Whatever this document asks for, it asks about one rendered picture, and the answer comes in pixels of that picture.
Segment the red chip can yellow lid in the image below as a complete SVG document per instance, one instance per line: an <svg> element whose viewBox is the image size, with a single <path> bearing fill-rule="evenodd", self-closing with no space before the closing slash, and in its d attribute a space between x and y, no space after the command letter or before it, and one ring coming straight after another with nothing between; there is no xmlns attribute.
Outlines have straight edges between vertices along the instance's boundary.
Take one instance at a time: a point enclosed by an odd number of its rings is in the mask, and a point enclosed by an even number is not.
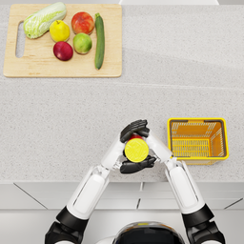
<svg viewBox="0 0 244 244"><path fill-rule="evenodd" d="M139 163L147 158L149 146L140 135L133 134L125 145L124 153L131 162Z"/></svg>

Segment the yellow slatted basket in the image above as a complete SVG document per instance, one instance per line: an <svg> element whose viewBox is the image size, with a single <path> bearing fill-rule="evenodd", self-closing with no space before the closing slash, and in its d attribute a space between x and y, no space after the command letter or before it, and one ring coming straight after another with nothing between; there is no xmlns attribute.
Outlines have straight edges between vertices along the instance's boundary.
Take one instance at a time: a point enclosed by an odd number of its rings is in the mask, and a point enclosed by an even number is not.
<svg viewBox="0 0 244 244"><path fill-rule="evenodd" d="M229 157L223 118L170 118L168 147L188 165L212 165Z"/></svg>

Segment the white counter cabinet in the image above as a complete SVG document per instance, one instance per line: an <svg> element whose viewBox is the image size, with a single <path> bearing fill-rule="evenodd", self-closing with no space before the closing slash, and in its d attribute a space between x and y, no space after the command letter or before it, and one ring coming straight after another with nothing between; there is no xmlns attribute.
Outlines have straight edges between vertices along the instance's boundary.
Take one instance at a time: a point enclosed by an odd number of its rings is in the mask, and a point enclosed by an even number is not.
<svg viewBox="0 0 244 244"><path fill-rule="evenodd" d="M198 182L212 210L244 210L243 182ZM0 210L60 210L78 182L0 183ZM167 182L111 182L97 210L177 210Z"/></svg>

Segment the dark round robot body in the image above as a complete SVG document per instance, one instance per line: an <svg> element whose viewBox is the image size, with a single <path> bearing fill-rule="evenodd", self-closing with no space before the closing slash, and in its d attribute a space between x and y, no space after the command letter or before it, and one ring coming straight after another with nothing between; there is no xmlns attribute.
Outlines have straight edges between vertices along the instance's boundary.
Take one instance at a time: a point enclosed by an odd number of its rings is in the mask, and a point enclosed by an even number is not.
<svg viewBox="0 0 244 244"><path fill-rule="evenodd" d="M149 221L128 224L115 236L104 238L95 244L185 244L185 242L172 227Z"/></svg>

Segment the wooden cutting board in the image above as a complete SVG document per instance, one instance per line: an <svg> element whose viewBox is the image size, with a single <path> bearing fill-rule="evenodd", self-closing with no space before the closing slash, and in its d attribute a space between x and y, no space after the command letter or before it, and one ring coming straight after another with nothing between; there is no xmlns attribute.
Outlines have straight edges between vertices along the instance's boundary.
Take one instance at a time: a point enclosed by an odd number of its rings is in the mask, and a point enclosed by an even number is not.
<svg viewBox="0 0 244 244"><path fill-rule="evenodd" d="M118 77L122 73L122 7L118 4L68 4L64 18L84 10L100 14L105 27L105 56L101 69L94 65L95 50L71 60L60 61L53 52L54 42L48 33L37 39L25 39L23 56L16 56L19 24L30 14L43 9L43 4L14 4L10 7L3 74L7 77Z"/></svg>

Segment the green cucumber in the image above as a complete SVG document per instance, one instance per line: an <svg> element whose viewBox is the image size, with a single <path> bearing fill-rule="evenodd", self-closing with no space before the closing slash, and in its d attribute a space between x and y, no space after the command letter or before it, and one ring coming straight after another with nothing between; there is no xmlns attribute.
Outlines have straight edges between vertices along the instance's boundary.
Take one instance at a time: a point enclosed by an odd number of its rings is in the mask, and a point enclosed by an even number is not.
<svg viewBox="0 0 244 244"><path fill-rule="evenodd" d="M100 70L103 65L105 54L105 29L103 18L99 13L95 15L95 29L97 40L94 65L97 70Z"/></svg>

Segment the dark red plum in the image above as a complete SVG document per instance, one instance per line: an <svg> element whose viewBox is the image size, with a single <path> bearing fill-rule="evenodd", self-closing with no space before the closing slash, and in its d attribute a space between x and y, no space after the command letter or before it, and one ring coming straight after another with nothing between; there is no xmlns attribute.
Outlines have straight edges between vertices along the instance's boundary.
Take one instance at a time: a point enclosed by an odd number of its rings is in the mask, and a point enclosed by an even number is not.
<svg viewBox="0 0 244 244"><path fill-rule="evenodd" d="M54 44L53 54L61 61L68 61L73 56L73 49L69 43L60 41Z"/></svg>

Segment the green apple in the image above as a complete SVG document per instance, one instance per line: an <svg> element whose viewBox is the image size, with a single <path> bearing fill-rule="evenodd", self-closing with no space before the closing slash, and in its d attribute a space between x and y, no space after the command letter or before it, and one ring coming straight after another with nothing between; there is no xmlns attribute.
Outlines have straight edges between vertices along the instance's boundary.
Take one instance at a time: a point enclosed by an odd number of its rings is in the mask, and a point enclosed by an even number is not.
<svg viewBox="0 0 244 244"><path fill-rule="evenodd" d="M77 33L73 37L73 47L79 54L85 54L92 48L92 39L86 33Z"/></svg>

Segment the yellow lemon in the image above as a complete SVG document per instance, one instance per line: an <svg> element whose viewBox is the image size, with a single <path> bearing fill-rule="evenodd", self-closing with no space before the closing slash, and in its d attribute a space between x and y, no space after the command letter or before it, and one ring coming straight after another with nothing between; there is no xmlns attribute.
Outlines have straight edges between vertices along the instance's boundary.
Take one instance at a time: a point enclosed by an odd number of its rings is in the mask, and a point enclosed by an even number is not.
<svg viewBox="0 0 244 244"><path fill-rule="evenodd" d="M50 35L54 42L68 41L70 34L70 27L63 20L55 20L51 23Z"/></svg>

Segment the red orange apple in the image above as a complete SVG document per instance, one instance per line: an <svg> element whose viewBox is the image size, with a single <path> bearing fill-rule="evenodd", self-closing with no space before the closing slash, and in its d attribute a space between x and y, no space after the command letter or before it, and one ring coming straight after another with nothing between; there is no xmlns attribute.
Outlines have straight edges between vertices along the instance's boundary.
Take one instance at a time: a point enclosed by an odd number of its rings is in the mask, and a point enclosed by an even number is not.
<svg viewBox="0 0 244 244"><path fill-rule="evenodd" d="M94 21L89 13L85 11L80 11L72 17L71 27L75 34L91 34L94 29Z"/></svg>

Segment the white rectangular fixture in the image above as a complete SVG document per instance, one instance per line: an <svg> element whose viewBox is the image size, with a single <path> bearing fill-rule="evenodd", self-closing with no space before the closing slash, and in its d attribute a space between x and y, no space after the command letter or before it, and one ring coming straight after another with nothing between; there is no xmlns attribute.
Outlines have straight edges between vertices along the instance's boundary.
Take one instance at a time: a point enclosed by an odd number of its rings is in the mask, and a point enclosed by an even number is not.
<svg viewBox="0 0 244 244"><path fill-rule="evenodd" d="M212 5L218 6L217 0L119 0L120 5Z"/></svg>

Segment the green napa cabbage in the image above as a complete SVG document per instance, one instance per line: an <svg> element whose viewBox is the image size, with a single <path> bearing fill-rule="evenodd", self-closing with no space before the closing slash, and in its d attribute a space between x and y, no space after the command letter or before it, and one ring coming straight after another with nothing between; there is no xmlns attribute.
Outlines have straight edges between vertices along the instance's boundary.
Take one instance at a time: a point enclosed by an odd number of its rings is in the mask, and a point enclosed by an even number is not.
<svg viewBox="0 0 244 244"><path fill-rule="evenodd" d="M45 34L55 20L63 20L67 8L62 2L53 3L29 15L23 24L24 33L29 39L36 39Z"/></svg>

